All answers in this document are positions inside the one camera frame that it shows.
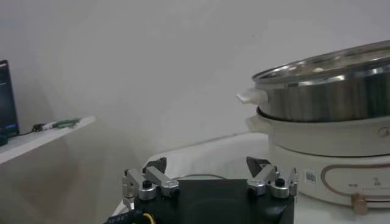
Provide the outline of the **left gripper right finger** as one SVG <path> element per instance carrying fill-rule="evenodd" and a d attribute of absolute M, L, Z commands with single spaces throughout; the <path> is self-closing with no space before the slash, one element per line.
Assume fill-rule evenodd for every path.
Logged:
<path fill-rule="evenodd" d="M 247 157 L 252 178 L 246 181 L 249 195 L 257 198 L 266 194 L 277 199 L 297 197 L 297 170 L 292 168 L 287 179 L 281 177 L 277 166 L 266 159 Z"/>

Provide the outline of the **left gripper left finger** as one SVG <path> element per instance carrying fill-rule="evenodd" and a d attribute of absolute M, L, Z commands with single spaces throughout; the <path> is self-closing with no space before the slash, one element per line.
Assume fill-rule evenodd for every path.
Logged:
<path fill-rule="evenodd" d="M 166 167 L 166 158 L 149 162 L 141 170 L 126 169 L 122 176 L 122 202 L 131 210 L 135 200 L 152 201 L 158 195 L 176 198 L 180 194 L 180 184 L 177 180 L 165 175 L 161 168 Z"/>

